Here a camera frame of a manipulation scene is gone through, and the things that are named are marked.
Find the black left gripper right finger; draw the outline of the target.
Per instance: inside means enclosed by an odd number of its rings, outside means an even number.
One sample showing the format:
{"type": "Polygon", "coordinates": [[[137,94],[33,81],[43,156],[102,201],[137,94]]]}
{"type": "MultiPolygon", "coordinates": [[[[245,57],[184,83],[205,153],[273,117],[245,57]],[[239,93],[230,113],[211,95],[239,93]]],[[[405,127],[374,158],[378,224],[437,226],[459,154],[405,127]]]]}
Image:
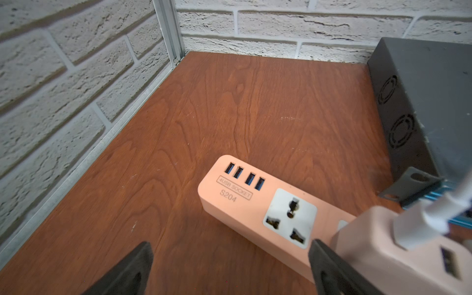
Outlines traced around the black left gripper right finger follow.
{"type": "Polygon", "coordinates": [[[382,292],[319,239],[312,241],[309,263],[320,295],[380,295],[382,292]]]}

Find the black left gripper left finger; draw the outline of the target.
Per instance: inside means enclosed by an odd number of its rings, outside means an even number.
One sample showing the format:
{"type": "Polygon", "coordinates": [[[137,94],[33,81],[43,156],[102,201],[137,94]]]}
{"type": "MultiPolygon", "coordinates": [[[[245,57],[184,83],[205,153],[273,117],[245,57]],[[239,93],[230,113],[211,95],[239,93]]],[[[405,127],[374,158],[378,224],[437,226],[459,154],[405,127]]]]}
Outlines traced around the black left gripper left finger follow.
{"type": "Polygon", "coordinates": [[[149,242],[141,242],[112,269],[83,292],[84,295],[143,295],[154,255],[149,242]]]}

